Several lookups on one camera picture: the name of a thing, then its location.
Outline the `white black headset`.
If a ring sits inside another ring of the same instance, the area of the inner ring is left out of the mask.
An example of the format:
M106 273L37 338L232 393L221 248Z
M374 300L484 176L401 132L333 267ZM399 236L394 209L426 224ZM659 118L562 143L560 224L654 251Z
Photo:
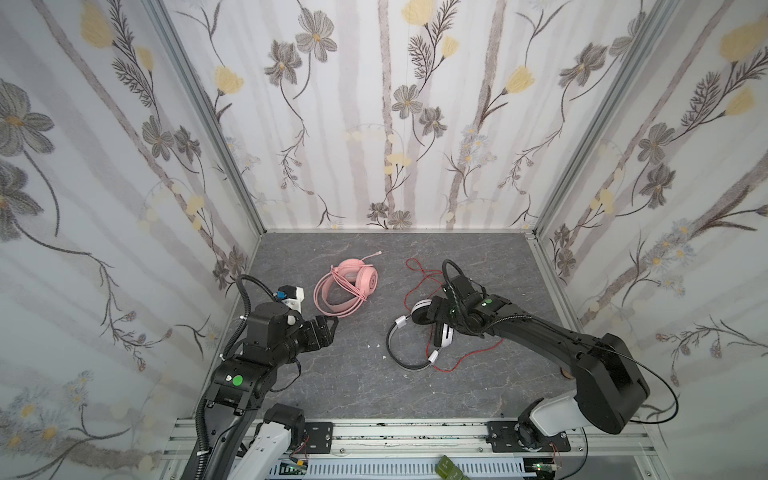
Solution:
M417 301L410 312L397 317L386 337L386 350L395 364L409 372L428 370L458 332L452 310L441 297Z

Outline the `pink headset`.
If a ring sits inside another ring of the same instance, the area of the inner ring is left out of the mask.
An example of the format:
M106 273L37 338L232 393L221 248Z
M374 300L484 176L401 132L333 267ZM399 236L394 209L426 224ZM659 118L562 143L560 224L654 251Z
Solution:
M379 273L369 259L380 256L377 251L360 259L349 258L339 265L332 266L316 284L313 301L318 310L327 316L346 318L356 313L376 291ZM338 287L351 295L351 298L338 304L329 301L332 287Z

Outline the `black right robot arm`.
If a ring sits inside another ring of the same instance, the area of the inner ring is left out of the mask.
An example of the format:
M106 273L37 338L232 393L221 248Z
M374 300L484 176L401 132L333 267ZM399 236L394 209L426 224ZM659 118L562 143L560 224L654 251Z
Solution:
M441 294L416 305L415 318L458 334L491 335L517 343L568 372L573 391L533 401L518 417L515 441L529 451L574 429L594 427L617 435L646 404L650 368L637 361L616 335L569 330L525 311L512 300L477 285L462 270L445 276Z

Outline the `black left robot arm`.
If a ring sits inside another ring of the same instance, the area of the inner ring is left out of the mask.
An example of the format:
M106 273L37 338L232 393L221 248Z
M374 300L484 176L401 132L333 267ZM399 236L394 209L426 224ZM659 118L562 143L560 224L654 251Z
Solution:
M226 479L266 396L278 391L279 368L330 346L339 323L336 316L304 319L252 275L239 275L235 285L244 314L196 407L196 441L183 479Z

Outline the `green circuit board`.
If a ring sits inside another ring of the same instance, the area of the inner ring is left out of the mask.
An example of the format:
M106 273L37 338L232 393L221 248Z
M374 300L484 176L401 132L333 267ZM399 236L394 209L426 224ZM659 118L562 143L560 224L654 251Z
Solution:
M435 472L441 480L469 480L469 477L448 456L440 458Z

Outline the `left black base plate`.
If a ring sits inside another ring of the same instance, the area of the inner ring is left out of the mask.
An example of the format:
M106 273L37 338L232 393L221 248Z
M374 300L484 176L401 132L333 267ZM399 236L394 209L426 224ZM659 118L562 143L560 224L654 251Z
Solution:
M305 443L301 452L306 455L327 455L331 453L334 433L332 422L307 422Z

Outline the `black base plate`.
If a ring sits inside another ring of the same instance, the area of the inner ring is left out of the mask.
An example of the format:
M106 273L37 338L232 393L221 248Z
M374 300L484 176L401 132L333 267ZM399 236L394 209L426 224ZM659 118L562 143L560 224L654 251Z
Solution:
M489 421L486 427L486 441L493 453L567 453L571 451L571 445L565 433L544 437L531 429L521 428L515 420Z
M334 433L332 422L307 422L305 443L301 452L306 455L327 455L331 453Z

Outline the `aluminium mounting rail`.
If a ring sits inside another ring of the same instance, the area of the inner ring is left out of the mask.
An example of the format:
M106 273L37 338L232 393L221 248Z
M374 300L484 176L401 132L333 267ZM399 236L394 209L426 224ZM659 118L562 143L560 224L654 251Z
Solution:
M646 429L630 425L612 436L593 427L564 432L567 453L493 453L486 441L497 419L334 419L327 455L291 446L282 426L253 424L232 466L233 479L440 479L448 456L469 479L667 479Z

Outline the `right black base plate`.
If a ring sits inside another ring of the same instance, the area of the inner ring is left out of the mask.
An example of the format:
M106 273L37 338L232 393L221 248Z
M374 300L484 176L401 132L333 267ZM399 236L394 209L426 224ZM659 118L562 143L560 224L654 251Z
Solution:
M565 433L544 437L531 429L521 428L515 420L489 421L486 427L486 441L493 453L567 453L571 451L571 445Z

